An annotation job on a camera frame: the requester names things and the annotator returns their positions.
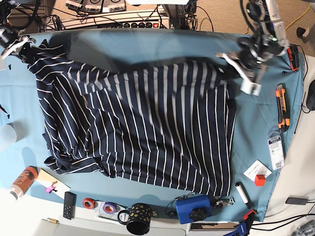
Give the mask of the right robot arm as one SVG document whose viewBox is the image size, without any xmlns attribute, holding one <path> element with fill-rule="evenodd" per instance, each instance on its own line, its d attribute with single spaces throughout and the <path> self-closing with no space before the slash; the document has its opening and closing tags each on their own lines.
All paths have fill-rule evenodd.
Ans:
<svg viewBox="0 0 315 236">
<path fill-rule="evenodd" d="M 8 56 L 15 56 L 23 63 L 34 63 L 34 53 L 32 52 L 31 44 L 35 43 L 36 40 L 29 35 L 21 35 L 21 31 L 33 23 L 41 1 L 37 0 L 35 2 L 33 13 L 29 16 L 29 20 L 25 25 L 13 26 L 8 21 L 12 9 L 29 2 L 29 0 L 2 0 L 0 2 L 0 46 L 3 48 L 3 52 L 0 55 L 1 60 L 6 59 Z"/>
</svg>

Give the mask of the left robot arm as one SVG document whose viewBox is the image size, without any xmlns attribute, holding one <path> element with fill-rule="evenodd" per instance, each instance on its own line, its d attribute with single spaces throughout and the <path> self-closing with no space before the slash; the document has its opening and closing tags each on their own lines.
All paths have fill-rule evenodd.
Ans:
<svg viewBox="0 0 315 236">
<path fill-rule="evenodd" d="M 284 55 L 289 41 L 275 0 L 249 0 L 247 4 L 241 0 L 239 3 L 252 36 L 237 39 L 240 51 L 218 53 L 217 57 L 226 55 L 225 61 L 231 60 L 226 65 L 231 79 L 242 77 L 244 73 L 251 82 L 258 83 L 267 69 L 267 61 Z"/>
</svg>

